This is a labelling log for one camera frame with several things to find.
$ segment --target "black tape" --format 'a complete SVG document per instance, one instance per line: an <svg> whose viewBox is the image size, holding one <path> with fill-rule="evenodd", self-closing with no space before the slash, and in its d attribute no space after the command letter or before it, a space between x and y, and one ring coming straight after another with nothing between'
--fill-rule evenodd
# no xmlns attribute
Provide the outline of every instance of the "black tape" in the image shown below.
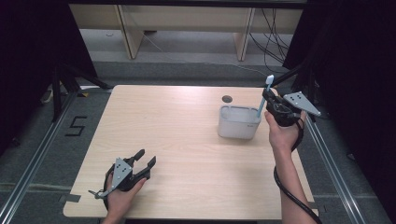
<svg viewBox="0 0 396 224"><path fill-rule="evenodd" d="M81 198L81 195L66 194L66 195L62 195L62 197L59 199L59 202L60 203L65 203L65 202L78 203L80 198Z"/></svg>

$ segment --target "gray floor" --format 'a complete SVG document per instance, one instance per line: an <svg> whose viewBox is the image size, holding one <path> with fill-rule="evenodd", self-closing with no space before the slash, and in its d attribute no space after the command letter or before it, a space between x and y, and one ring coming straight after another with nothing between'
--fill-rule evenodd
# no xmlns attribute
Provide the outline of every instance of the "gray floor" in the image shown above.
<svg viewBox="0 0 396 224"><path fill-rule="evenodd" d="M200 85L201 82L197 81L191 83L191 77L196 79L200 77L203 85L254 87L261 83L264 74L280 75L286 71L279 67L281 63L276 60L268 56L264 59L262 51L251 40L246 59L238 62L231 34L148 33L150 41L144 39L137 58L129 60L119 31L81 30L81 33L99 78L112 85ZM266 44L263 35L254 36L264 45ZM291 35L282 38L288 43ZM277 46L270 45L268 49L276 52ZM91 85L84 80L80 80L80 83ZM285 82L280 87L286 88L288 85L289 82ZM11 223L98 222L97 218L65 217L63 196L67 195L74 183L109 95L108 92L97 91L91 92L88 97L78 97L73 101ZM326 115L325 106L318 108ZM85 126L84 132L79 137L67 136L68 133L76 131L69 128L76 116L86 117L78 120L78 125ZM13 186L34 156L35 150L51 125L51 118L51 103L39 107L23 132L19 134L21 145L10 146L0 158L0 204L5 203ZM358 202L366 223L390 223L359 167L347 158L347 147L332 121L318 119L317 125L325 136L326 144ZM351 223L318 153L318 148L307 130L298 151L323 223ZM260 221L260 223L280 222Z"/></svg>

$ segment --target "metal rail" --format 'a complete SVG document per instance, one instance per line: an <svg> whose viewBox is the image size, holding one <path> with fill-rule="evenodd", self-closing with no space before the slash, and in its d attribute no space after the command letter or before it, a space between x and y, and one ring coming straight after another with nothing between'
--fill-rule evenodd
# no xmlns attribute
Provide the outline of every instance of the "metal rail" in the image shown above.
<svg viewBox="0 0 396 224"><path fill-rule="evenodd" d="M64 121L64 117L67 110L69 109L73 101L76 99L77 95L78 94L76 92L70 92L66 96L64 100L63 113L61 113L59 118L53 121L49 126L49 130L47 131L39 147L37 148L35 155L29 162L23 175L21 176L21 179L19 180L15 188L12 190L7 201L3 205L0 213L1 223L8 224L11 221L12 217L14 216L15 212L17 211L23 199L23 196L25 195L27 189L29 188L30 183L35 177L35 174L37 173L37 170L40 167L41 162L44 160L57 132L59 131Z"/></svg>
<svg viewBox="0 0 396 224"><path fill-rule="evenodd" d="M327 148L327 145L320 134L317 124L313 123L309 116L307 116L306 124L306 126L308 127L308 131L311 133L314 142L318 147L318 152L323 159L323 162L340 196L340 199L343 202L344 207L346 208L346 212L349 215L351 223L367 223L361 213L361 210L359 209L359 206L354 196L352 195L349 187L347 186L345 179L343 178L340 170L335 164L334 159L332 158L332 154Z"/></svg>

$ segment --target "cable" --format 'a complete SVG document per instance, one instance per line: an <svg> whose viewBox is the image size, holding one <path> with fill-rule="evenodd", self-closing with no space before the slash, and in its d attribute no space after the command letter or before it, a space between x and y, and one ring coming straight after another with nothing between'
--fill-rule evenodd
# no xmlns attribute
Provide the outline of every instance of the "cable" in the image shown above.
<svg viewBox="0 0 396 224"><path fill-rule="evenodd" d="M294 203L301 207L309 216L311 216L318 224L321 224L321 220L308 206L301 202L298 198L292 195L280 182L279 176L277 175L276 167L274 168L274 179L277 186L285 193L288 198L290 198Z"/></svg>

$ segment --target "wooden table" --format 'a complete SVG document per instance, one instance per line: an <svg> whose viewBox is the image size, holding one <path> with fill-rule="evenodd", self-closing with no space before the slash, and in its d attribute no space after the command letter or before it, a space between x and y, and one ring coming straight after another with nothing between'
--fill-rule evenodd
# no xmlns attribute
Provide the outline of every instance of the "wooden table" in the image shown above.
<svg viewBox="0 0 396 224"><path fill-rule="evenodd" d="M157 156L151 179L126 217L159 219L281 219L275 161L263 119L251 140L218 136L224 95L232 105L258 107L259 88L117 86L107 103L71 194L67 217L104 217L102 200L88 190L103 187L117 157L144 148L134 173ZM309 202L313 202L297 151L293 158Z"/></svg>

